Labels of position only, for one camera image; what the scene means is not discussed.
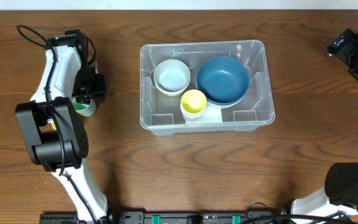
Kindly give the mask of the dark blue bowl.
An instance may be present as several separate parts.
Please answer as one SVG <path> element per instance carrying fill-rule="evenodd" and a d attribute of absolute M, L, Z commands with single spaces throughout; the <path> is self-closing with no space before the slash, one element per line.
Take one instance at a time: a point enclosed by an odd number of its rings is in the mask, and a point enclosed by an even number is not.
<path fill-rule="evenodd" d="M 228 56 L 212 57 L 205 61 L 196 75 L 199 91 L 207 88 L 249 88 L 248 69 L 237 59 Z"/>
<path fill-rule="evenodd" d="M 240 102 L 248 90 L 248 88 L 207 88 L 202 92 L 209 103 L 228 106 Z"/>

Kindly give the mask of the mint green cup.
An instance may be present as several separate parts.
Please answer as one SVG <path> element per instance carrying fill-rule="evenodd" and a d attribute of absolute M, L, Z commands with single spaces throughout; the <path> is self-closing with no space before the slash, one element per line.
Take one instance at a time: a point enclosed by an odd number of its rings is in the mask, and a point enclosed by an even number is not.
<path fill-rule="evenodd" d="M 84 117 L 92 116 L 97 110 L 97 106 L 94 100 L 91 100 L 89 104 L 78 103 L 75 99 L 72 99 L 71 102 L 75 111 Z"/>

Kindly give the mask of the small white bowl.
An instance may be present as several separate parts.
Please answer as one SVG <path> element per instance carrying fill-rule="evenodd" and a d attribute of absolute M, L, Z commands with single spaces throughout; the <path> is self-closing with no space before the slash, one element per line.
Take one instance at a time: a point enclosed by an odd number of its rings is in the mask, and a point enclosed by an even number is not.
<path fill-rule="evenodd" d="M 156 87 L 159 90 L 165 90 L 165 91 L 182 91 L 185 90 L 188 87 L 187 82 L 163 82 L 163 83 L 157 83 Z"/>

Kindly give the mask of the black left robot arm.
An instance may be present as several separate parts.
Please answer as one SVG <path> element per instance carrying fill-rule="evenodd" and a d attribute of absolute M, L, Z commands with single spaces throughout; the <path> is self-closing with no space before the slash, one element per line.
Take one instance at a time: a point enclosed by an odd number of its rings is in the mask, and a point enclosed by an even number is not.
<path fill-rule="evenodd" d="M 74 215 L 41 215 L 41 223 L 114 223 L 108 199 L 87 163 L 89 141 L 82 116 L 96 112 L 106 84 L 98 73 L 91 39 L 77 30 L 44 39 L 46 64 L 30 101 L 15 115 L 31 161 L 50 172 L 73 201 Z"/>

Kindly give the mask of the light blue cup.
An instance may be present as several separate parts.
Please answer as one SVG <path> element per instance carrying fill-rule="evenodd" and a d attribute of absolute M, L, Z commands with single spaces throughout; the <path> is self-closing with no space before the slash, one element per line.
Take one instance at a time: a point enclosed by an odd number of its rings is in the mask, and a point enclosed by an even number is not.
<path fill-rule="evenodd" d="M 203 109 L 202 111 L 200 111 L 200 112 L 190 113 L 190 112 L 188 112 L 186 109 L 184 109 L 183 107 L 181 107 L 180 109 L 181 109 L 181 113 L 182 113 L 184 119 L 196 119 L 196 118 L 199 118 L 199 117 L 201 117 L 201 116 L 204 114 L 204 112 L 205 112 L 205 110 L 206 110 L 206 109 L 204 108 L 204 109 Z"/>

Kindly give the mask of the small light grey bowl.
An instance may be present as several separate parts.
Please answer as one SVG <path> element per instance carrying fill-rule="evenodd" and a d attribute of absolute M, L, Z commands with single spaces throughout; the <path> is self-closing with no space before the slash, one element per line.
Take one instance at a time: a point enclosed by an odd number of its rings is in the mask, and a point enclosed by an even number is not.
<path fill-rule="evenodd" d="M 190 84 L 190 69 L 182 61 L 168 59 L 156 67 L 154 70 L 154 83 L 163 82 L 187 82 Z"/>

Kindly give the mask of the pink cup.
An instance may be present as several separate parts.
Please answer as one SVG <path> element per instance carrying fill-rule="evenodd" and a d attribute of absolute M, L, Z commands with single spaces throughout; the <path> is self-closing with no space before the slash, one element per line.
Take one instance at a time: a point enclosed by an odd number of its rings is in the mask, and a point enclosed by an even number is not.
<path fill-rule="evenodd" d="M 203 116 L 186 116 L 183 115 L 186 124 L 198 124 L 203 123 Z"/>

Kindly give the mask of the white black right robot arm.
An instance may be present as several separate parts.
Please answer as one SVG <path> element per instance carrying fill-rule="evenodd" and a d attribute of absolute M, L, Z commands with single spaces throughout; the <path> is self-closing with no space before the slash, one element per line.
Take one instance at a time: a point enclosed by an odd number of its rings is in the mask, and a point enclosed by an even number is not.
<path fill-rule="evenodd" d="M 339 58 L 358 81 L 358 33 L 346 29 L 327 46 L 326 53 Z M 292 201 L 288 212 L 295 223 L 306 223 L 305 215 L 320 217 L 324 222 L 333 222 L 340 213 L 358 215 L 358 161 L 333 164 L 324 186 Z"/>

